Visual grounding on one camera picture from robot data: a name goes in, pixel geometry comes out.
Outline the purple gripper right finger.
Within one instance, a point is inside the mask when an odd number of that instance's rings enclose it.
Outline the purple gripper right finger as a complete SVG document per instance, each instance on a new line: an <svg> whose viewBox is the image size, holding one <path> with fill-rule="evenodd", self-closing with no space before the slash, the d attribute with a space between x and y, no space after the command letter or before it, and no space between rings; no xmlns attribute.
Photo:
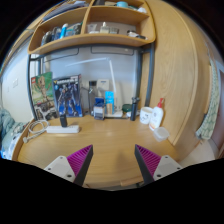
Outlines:
<svg viewBox="0 0 224 224"><path fill-rule="evenodd" d="M182 169L169 155L159 156L140 145L135 145L134 154L145 185Z"/></svg>

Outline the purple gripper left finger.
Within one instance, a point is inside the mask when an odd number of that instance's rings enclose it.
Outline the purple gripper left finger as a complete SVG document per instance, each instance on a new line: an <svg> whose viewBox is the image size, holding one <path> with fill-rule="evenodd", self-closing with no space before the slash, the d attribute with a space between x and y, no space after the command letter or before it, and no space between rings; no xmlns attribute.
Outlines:
<svg viewBox="0 0 224 224"><path fill-rule="evenodd" d="M59 156L44 168L56 176L82 186L93 157L93 146L86 146L68 157Z"/></svg>

